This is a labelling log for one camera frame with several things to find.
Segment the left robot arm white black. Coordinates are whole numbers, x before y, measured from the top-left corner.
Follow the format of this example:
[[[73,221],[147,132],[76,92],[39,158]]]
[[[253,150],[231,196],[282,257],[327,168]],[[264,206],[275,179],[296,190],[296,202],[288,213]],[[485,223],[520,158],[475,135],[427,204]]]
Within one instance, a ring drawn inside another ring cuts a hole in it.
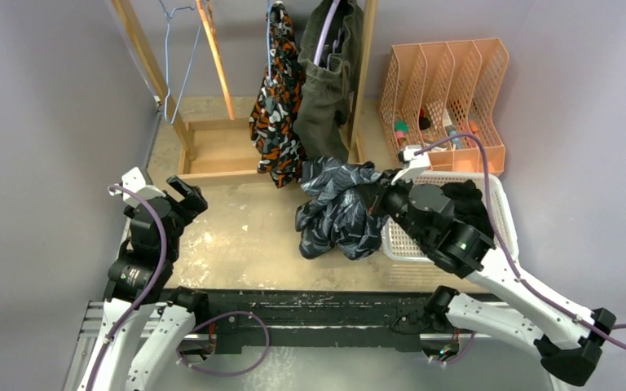
[[[125,388],[144,326],[179,258],[180,238],[209,207],[199,187],[177,176],[166,182],[181,200],[156,187],[138,167],[108,186],[109,195],[125,204],[129,232],[108,269],[102,321],[80,390]]]

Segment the dark leaf-print shorts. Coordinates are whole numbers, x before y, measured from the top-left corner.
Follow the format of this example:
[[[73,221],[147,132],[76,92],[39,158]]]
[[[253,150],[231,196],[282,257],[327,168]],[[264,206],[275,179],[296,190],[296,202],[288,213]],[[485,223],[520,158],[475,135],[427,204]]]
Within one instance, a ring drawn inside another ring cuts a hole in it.
[[[379,250],[387,218],[368,214],[359,187],[380,176],[371,161],[353,164],[322,156],[302,164],[300,188],[310,197],[294,218],[302,257],[315,259],[337,248],[356,261]]]

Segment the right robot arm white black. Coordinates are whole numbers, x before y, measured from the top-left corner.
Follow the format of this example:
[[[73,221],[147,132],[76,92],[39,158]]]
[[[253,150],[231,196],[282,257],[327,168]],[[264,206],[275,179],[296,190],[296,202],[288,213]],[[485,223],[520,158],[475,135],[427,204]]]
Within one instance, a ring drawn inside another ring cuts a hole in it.
[[[362,199],[370,215],[397,224],[440,270],[486,288],[509,306],[437,288],[425,309],[431,329],[453,326],[495,337],[534,354],[551,376],[569,385],[589,382],[615,325],[612,312],[580,305],[520,268],[496,230],[462,218],[438,185],[381,181]]]

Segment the black shorts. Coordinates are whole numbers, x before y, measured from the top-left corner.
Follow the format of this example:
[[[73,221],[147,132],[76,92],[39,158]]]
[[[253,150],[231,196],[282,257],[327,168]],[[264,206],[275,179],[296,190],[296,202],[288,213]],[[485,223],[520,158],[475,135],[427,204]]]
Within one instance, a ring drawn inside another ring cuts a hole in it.
[[[448,182],[441,186],[443,194],[454,203],[455,217],[469,224],[490,239],[494,239],[494,230],[490,223],[487,207],[482,201],[483,193],[473,180]]]

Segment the orange plastic hanger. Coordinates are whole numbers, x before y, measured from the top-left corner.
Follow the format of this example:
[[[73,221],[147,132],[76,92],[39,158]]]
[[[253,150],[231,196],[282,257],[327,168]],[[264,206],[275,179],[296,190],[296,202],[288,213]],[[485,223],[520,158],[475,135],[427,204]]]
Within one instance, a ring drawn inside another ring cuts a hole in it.
[[[214,23],[214,14],[212,10],[212,2],[210,0],[197,0],[196,5],[198,14],[201,18],[201,23],[205,30],[205,35],[209,44],[210,52],[213,57],[214,66],[218,75],[218,82],[221,87],[223,100],[227,109],[227,115],[230,120],[234,121],[236,119],[236,115],[227,83],[226,73],[223,67],[223,59],[218,46],[216,27]]]

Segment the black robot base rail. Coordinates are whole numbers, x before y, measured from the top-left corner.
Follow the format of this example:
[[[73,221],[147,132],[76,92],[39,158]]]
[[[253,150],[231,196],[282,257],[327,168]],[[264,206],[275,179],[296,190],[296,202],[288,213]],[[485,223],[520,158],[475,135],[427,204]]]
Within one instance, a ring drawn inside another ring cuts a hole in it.
[[[244,347],[392,348],[449,360],[470,331],[449,325],[428,292],[164,288],[160,307],[184,305],[216,354]]]

